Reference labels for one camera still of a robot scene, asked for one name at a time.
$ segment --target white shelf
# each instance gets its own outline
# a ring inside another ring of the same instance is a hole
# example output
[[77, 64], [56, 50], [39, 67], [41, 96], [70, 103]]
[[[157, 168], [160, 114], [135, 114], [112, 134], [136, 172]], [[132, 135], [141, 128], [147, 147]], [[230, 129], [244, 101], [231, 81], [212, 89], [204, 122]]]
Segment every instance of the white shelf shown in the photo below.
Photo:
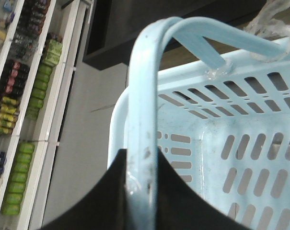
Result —
[[[4, 2], [4, 0], [0, 0], [0, 8], [2, 7], [2, 2]], [[23, 3], [24, 0], [16, 0], [16, 16], [13, 23], [9, 27], [4, 46], [2, 50], [0, 50], [0, 76], [7, 59]], [[5, 171], [2, 176], [3, 185], [0, 189], [0, 209], [18, 141], [27, 140], [33, 141], [35, 143], [35, 153], [32, 159], [31, 169], [29, 171], [26, 191], [23, 196], [21, 212], [17, 216], [4, 216], [0, 214], [0, 227], [9, 227], [11, 230], [28, 229], [31, 210], [34, 205], [35, 195], [38, 188], [47, 149], [48, 152], [52, 151], [48, 157], [50, 158], [52, 155], [54, 156], [55, 147], [53, 146], [57, 145], [57, 140], [55, 143], [49, 143], [49, 134], [51, 125], [54, 124], [53, 130], [56, 130], [57, 135], [53, 134], [52, 136], [58, 137], [60, 128], [60, 124], [58, 123], [61, 123], [62, 114], [65, 108], [69, 84], [73, 72], [73, 63], [77, 52], [78, 41], [81, 34], [85, 12], [85, 6], [82, 4], [82, 7], [84, 8], [82, 13], [83, 15], [78, 15], [78, 12], [80, 11], [79, 4], [80, 0], [74, 0], [69, 6], [62, 10], [60, 0], [51, 0], [51, 4], [46, 14], [44, 27], [39, 37], [38, 49], [34, 53], [33, 57], [27, 62], [27, 64], [30, 66], [30, 72], [19, 106], [20, 113], [18, 121], [10, 137], [0, 137], [0, 150], [7, 152], [7, 163], [5, 165]], [[77, 17], [79, 18], [78, 20], [80, 20], [80, 22], [77, 23], [77, 27], [75, 28]], [[46, 98], [44, 99], [44, 107], [39, 113], [38, 120], [31, 121], [28, 118], [25, 118], [25, 111], [28, 106], [30, 94], [48, 32], [54, 32], [63, 37], [62, 55], [59, 64], [53, 69], [49, 87], [46, 92]]]
[[58, 136], [63, 120], [66, 101], [69, 93], [72, 74], [74, 71], [74, 63], [77, 55], [78, 44], [81, 35], [82, 24], [85, 16], [86, 5], [80, 4], [74, 31], [70, 43], [70, 48], [66, 61], [66, 68], [63, 75], [61, 88], [58, 95], [58, 103], [54, 112], [54, 118], [49, 135], [49, 145], [45, 156], [38, 190], [35, 198], [35, 203], [32, 210], [32, 217], [30, 221], [29, 230], [36, 230], [41, 228], [46, 207], [47, 194], [49, 191], [49, 184], [53, 168], [54, 156], [58, 146]]
[[[4, 5], [5, 0], [0, 0], [0, 18], [5, 19], [8, 15], [7, 13], [4, 13], [2, 10], [2, 7]], [[20, 17], [21, 9], [23, 7], [24, 0], [17, 0], [15, 4], [15, 17], [13, 22], [10, 24], [7, 33], [6, 33], [6, 39], [4, 41], [2, 49], [0, 49], [0, 77], [2, 74], [2, 70], [5, 64], [5, 60], [7, 58], [8, 52], [11, 47], [12, 39], [14, 37], [16, 27], [18, 24], [18, 20]]]
[[23, 201], [21, 203], [21, 209], [19, 215], [6, 216], [0, 214], [0, 226], [8, 227], [11, 230], [27, 230], [31, 210], [35, 200], [37, 186], [40, 178], [40, 172], [43, 166], [45, 152], [47, 150], [48, 143], [45, 141], [33, 142], [35, 144], [35, 150], [32, 156], [32, 162], [28, 173], [27, 186], [23, 194]]
[[46, 97], [44, 99], [44, 107], [40, 110], [36, 122], [33, 122], [28, 118], [25, 119], [20, 133], [21, 139], [48, 141], [55, 107], [58, 102], [58, 94], [63, 79], [64, 69], [66, 67], [66, 60], [70, 48], [73, 28], [76, 22], [79, 3], [80, 0], [75, 0], [62, 11], [54, 13], [56, 21], [58, 21], [58, 15], [62, 14], [62, 23], [60, 24], [60, 27], [58, 29], [53, 28], [53, 30], [59, 31], [58, 34], [63, 37], [62, 55], [59, 64], [53, 68]]
[[46, 36], [47, 36], [48, 30], [49, 30], [49, 26], [51, 23], [51, 19], [52, 19], [55, 5], [56, 5], [56, 0], [52, 0], [51, 4], [49, 6], [48, 12], [46, 14], [46, 19], [45, 19], [43, 30], [39, 36], [37, 51], [34, 53], [32, 60], [29, 61], [31, 68], [30, 68], [30, 72], [28, 75], [28, 79], [26, 81], [23, 96], [22, 96], [22, 99], [21, 99], [21, 102], [19, 105], [20, 113], [18, 116], [18, 121], [17, 121], [16, 126], [13, 130], [13, 133], [12, 133], [13, 136], [19, 136], [21, 128], [23, 126], [25, 111], [26, 111], [26, 108], [28, 107], [30, 94], [31, 94], [31, 91], [33, 88], [33, 84], [34, 84], [35, 76], [37, 73], [39, 61], [40, 61], [40, 58], [41, 58], [42, 53], [43, 53], [43, 49], [44, 49], [44, 45], [45, 45], [45, 41], [46, 41]]

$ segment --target black cabinet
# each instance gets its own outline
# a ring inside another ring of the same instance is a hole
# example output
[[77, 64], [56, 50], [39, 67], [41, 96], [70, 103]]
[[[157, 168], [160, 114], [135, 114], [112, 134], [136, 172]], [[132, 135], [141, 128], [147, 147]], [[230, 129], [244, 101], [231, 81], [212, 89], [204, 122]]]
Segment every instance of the black cabinet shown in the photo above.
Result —
[[[83, 61], [97, 69], [129, 63], [148, 24], [170, 16], [206, 16], [233, 26], [253, 19], [266, 0], [96, 0]], [[172, 41], [168, 49], [178, 46]]]

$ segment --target black object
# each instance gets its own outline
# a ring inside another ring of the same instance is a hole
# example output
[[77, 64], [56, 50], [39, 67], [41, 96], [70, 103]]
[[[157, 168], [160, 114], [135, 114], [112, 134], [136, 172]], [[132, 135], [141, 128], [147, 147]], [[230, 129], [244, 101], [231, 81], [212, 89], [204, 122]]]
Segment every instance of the black object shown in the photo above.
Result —
[[[129, 64], [142, 29], [171, 16], [205, 16], [237, 26], [251, 21], [266, 0], [96, 0], [83, 61], [97, 69]], [[177, 42], [167, 49], [178, 47]]]
[[[127, 227], [125, 149], [98, 184], [72, 209], [41, 230], [136, 230]], [[158, 154], [157, 230], [247, 230], [210, 206]]]

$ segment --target basket handle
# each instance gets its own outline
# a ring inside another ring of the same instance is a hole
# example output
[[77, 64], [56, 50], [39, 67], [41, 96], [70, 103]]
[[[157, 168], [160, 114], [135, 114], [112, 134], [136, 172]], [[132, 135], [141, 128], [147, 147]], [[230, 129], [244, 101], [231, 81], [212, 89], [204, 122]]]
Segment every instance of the basket handle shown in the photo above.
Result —
[[157, 77], [162, 53], [174, 37], [210, 68], [224, 59], [203, 37], [274, 57], [281, 46], [213, 19], [171, 17], [147, 26], [138, 36], [129, 66], [128, 156], [126, 190], [136, 229], [155, 228], [157, 197]]
[[225, 60], [203, 37], [267, 58], [274, 58], [286, 50], [285, 47], [276, 43], [205, 17], [188, 18], [173, 25], [166, 32], [163, 45], [166, 45], [171, 37], [175, 38], [211, 69], [221, 68], [225, 65]]

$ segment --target light blue plastic basket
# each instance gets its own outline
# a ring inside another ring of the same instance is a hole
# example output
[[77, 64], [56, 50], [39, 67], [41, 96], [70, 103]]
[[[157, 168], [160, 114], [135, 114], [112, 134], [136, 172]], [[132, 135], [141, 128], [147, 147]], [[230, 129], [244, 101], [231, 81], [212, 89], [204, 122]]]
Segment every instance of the light blue plastic basket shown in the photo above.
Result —
[[[172, 37], [202, 61], [158, 72]], [[220, 56], [203, 37], [242, 50]], [[128, 148], [127, 195], [137, 229], [154, 229], [159, 146], [225, 215], [255, 230], [290, 230], [290, 54], [262, 63], [249, 52], [272, 58], [286, 45], [202, 17], [160, 20], [141, 32], [129, 87], [112, 116], [108, 161]], [[225, 67], [227, 74], [208, 75]]]

